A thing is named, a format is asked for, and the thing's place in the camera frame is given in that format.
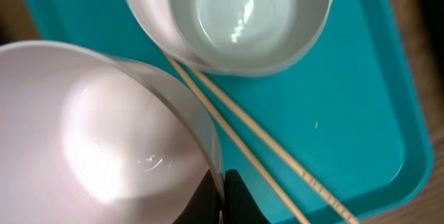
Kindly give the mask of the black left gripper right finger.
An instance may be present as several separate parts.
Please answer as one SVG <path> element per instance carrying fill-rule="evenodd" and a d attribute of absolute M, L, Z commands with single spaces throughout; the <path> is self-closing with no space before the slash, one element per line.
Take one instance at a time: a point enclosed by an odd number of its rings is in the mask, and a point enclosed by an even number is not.
<path fill-rule="evenodd" d="M 224 223 L 229 224 L 270 224 L 263 215 L 248 187 L 235 169 L 225 173 Z"/>

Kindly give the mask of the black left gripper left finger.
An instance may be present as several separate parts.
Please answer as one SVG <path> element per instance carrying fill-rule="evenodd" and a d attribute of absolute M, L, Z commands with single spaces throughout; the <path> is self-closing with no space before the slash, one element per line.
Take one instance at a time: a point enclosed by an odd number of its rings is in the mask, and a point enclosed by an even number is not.
<path fill-rule="evenodd" d="M 210 171 L 173 224 L 222 224 L 222 205 Z"/>

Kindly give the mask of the wooden chopstick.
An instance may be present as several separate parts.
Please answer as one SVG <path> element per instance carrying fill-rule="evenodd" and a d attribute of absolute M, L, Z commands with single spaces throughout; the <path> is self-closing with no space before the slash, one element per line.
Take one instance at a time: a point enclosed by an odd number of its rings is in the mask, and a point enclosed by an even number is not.
<path fill-rule="evenodd" d="M 250 115 L 239 107 L 225 92 L 214 84 L 204 73 L 190 68 L 192 73 L 215 94 L 232 112 L 234 112 L 262 141 L 264 141 L 285 163 L 287 163 L 343 220 L 347 223 L 360 224 L 336 197 L 334 197 L 314 176 L 312 176 L 295 158 L 293 158 L 267 131 Z"/>
<path fill-rule="evenodd" d="M 299 210 L 296 204 L 290 199 L 284 189 L 276 182 L 273 176 L 266 170 L 262 163 L 255 157 L 251 152 L 249 147 L 245 145 L 243 140 L 239 135 L 233 130 L 230 124 L 223 118 L 219 111 L 214 107 L 211 101 L 206 97 L 206 95 L 200 90 L 198 85 L 191 79 L 188 73 L 180 66 L 180 64 L 175 61 L 171 56 L 163 53 L 164 57 L 171 63 L 176 72 L 185 81 L 187 86 L 192 90 L 192 92 L 198 97 L 198 99 L 207 108 L 212 117 L 221 126 L 225 133 L 231 138 L 234 144 L 240 149 L 244 156 L 249 160 L 249 162 L 255 167 L 257 172 L 262 176 L 263 179 L 268 183 L 268 185 L 274 190 L 274 192 L 279 196 L 281 201 L 287 206 L 291 213 L 296 217 L 296 219 L 302 224 L 310 224 L 309 219 Z"/>

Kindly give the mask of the pink bowl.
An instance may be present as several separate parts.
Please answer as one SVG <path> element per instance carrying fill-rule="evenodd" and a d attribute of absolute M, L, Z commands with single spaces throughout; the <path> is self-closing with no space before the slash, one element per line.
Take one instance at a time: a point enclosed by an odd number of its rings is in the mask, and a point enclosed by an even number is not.
<path fill-rule="evenodd" d="M 173 223 L 221 146 L 167 72 L 52 41 L 1 47 L 1 222 Z"/>

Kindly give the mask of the grey bowl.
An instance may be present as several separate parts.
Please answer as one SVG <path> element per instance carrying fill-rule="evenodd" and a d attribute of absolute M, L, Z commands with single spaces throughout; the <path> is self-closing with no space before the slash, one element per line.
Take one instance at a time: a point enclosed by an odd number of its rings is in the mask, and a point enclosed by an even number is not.
<path fill-rule="evenodd" d="M 204 62 L 238 76 L 273 74 L 320 37 L 333 0 L 169 0 L 174 24 Z"/>

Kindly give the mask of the pink plate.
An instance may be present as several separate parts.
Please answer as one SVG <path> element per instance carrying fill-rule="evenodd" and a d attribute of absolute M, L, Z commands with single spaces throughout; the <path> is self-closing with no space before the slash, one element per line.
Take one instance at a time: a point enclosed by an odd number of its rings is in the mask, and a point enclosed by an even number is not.
<path fill-rule="evenodd" d="M 177 61 L 202 70 L 218 72 L 199 58 L 184 42 L 174 23 L 169 0 L 126 0 L 139 25 L 162 51 Z"/>

